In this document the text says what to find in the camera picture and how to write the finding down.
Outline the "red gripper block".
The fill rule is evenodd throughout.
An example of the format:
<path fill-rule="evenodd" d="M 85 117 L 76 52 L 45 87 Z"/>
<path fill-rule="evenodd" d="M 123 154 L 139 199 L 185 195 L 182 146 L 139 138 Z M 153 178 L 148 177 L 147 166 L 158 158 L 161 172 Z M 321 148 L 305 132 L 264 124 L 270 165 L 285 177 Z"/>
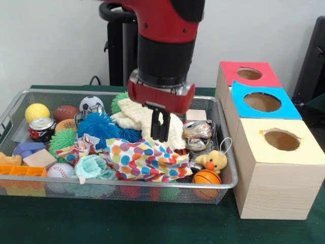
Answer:
<path fill-rule="evenodd" d="M 151 87 L 140 80 L 137 71 L 133 71 L 128 80 L 127 90 L 132 101 L 153 108 L 151 120 L 152 139 L 167 142 L 171 119 L 170 113 L 186 113 L 193 101 L 195 85 L 185 83 L 177 88 Z M 163 116 L 162 124 L 159 121 L 160 112 Z"/>

